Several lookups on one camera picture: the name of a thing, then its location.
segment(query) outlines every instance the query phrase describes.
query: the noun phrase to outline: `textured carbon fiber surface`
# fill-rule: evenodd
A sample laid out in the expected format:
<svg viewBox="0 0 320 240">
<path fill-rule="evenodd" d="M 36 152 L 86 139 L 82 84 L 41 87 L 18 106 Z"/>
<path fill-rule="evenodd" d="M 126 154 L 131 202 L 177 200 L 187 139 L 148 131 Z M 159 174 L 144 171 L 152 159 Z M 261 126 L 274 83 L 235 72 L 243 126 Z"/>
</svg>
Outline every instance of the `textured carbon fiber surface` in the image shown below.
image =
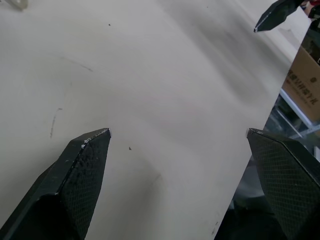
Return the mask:
<svg viewBox="0 0 320 240">
<path fill-rule="evenodd" d="M 103 138 L 85 145 L 61 191 L 62 203 L 81 240 L 86 237 L 104 177 L 110 137 Z"/>
<path fill-rule="evenodd" d="M 318 161 L 300 143 L 252 129 L 247 135 L 267 201 L 288 239 L 319 238 Z"/>
</svg>

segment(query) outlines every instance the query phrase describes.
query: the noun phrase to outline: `white object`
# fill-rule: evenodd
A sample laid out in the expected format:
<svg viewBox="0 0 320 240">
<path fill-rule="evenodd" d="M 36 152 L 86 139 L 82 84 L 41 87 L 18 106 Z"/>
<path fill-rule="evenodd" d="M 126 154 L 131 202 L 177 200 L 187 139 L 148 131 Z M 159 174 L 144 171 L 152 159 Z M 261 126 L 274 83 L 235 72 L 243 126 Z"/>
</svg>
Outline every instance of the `white object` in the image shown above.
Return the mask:
<svg viewBox="0 0 320 240">
<path fill-rule="evenodd" d="M 254 17 L 235 0 L 0 7 L 0 225 L 71 139 L 110 128 L 86 238 L 213 239 L 251 155 L 245 131 L 264 127 L 297 52 L 253 32 L 272 3 L 256 2 Z"/>
</svg>

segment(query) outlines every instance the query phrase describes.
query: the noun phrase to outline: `metal shelf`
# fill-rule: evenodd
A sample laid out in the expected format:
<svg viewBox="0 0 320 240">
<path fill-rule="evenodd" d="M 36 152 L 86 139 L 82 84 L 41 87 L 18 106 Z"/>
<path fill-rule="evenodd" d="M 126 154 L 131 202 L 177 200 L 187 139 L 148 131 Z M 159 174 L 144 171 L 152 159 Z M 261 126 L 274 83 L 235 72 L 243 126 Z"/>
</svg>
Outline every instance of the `metal shelf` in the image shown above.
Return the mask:
<svg viewBox="0 0 320 240">
<path fill-rule="evenodd" d="M 320 130 L 319 123 L 313 123 L 309 118 L 300 110 L 296 103 L 288 96 L 288 94 L 281 88 L 280 96 L 285 100 L 285 102 L 290 106 L 290 108 L 297 114 L 297 116 L 302 120 L 302 122 L 308 128 L 307 130 L 297 132 L 297 134 L 291 136 L 292 139 L 302 138 L 306 135 L 312 134 Z"/>
<path fill-rule="evenodd" d="M 302 120 L 302 122 L 306 125 L 308 129 L 314 127 L 313 123 L 309 120 L 309 118 L 300 110 L 300 108 L 296 105 L 296 103 L 289 97 L 289 95 L 281 88 L 280 96 L 285 100 L 285 102 L 292 108 L 292 110 L 297 114 L 297 116 Z"/>
</svg>

